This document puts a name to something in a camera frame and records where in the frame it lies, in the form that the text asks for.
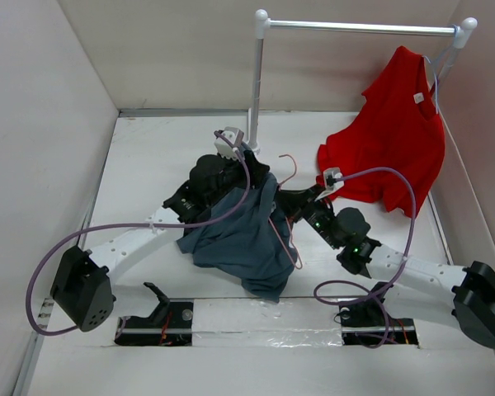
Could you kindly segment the pink wire hanger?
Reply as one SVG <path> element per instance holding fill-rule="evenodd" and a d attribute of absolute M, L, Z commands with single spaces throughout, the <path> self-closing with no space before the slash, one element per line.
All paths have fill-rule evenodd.
<path fill-rule="evenodd" d="M 286 216 L 286 226 L 289 231 L 289 241 L 286 243 L 284 239 L 281 237 L 280 232 L 278 231 L 277 227 L 275 226 L 275 223 L 273 222 L 272 218 L 268 218 L 268 223 L 270 224 L 271 228 L 273 229 L 275 235 L 277 236 L 277 239 L 280 242 L 281 247 L 283 248 L 286 256 L 290 259 L 291 264 L 293 265 L 294 269 L 296 270 L 301 270 L 304 267 L 302 258 L 300 256 L 298 248 L 294 244 L 293 240 L 293 229 L 291 225 L 291 218 L 293 217 L 293 205 L 290 203 L 290 198 L 286 195 L 286 193 L 282 190 L 282 187 L 293 177 L 295 177 L 298 167 L 297 163 L 294 159 L 294 157 L 288 153 L 281 154 L 279 158 L 289 158 L 292 163 L 293 163 L 293 172 L 286 178 L 282 179 L 281 181 L 278 182 L 277 184 L 277 194 L 280 198 L 280 203 L 284 205 L 283 207 L 283 213 Z M 291 253 L 290 253 L 290 248 L 293 248 L 296 251 L 297 258 L 293 258 Z"/>

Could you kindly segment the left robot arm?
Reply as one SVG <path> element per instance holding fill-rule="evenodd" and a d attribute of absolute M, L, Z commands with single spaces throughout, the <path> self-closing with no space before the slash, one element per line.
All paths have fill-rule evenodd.
<path fill-rule="evenodd" d="M 78 330 L 90 332 L 106 321 L 116 303 L 112 287 L 133 266 L 196 225 L 211 225 L 212 208 L 229 192 L 240 191 L 224 215 L 229 218 L 262 184 L 269 166 L 250 150 L 242 157 L 242 163 L 219 154 L 200 157 L 188 180 L 144 222 L 125 226 L 124 233 L 89 252 L 71 247 L 63 253 L 50 295 Z"/>

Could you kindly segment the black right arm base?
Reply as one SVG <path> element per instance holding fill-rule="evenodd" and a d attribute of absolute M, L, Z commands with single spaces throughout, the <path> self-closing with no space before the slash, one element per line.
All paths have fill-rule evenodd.
<path fill-rule="evenodd" d="M 374 300 L 356 305 L 343 305 L 334 317 L 334 322 L 341 325 L 342 344 L 344 346 L 377 347 L 387 331 L 386 346 L 419 344 L 416 326 L 410 318 L 395 318 L 390 314 L 388 322 Z"/>

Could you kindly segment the blue-grey t shirt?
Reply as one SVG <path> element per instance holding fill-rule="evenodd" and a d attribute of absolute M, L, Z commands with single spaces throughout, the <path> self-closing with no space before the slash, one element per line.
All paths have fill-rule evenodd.
<path fill-rule="evenodd" d="M 299 257 L 284 212 L 274 203 L 277 187 L 268 173 L 226 219 L 177 240 L 179 250 L 192 255 L 195 266 L 237 277 L 248 293 L 277 303 Z"/>

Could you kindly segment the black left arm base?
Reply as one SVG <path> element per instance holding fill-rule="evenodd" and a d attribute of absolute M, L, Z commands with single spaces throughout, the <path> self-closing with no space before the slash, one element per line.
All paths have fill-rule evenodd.
<path fill-rule="evenodd" d="M 118 318 L 114 342 L 121 347 L 189 347 L 192 345 L 193 299 L 170 299 L 154 283 L 144 288 L 155 296 L 150 312 Z"/>

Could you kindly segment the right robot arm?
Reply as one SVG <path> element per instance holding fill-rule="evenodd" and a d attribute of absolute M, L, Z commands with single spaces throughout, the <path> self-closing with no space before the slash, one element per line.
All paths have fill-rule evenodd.
<path fill-rule="evenodd" d="M 459 329 L 471 341 L 495 350 L 495 270 L 484 262 L 450 266 L 405 258 L 368 237 L 370 225 L 356 208 L 335 213 L 320 199 L 319 185 L 278 191 L 276 206 L 296 223 L 305 220 L 352 275 L 377 283 L 379 296 L 365 303 L 374 324 L 392 318 L 421 319 Z"/>

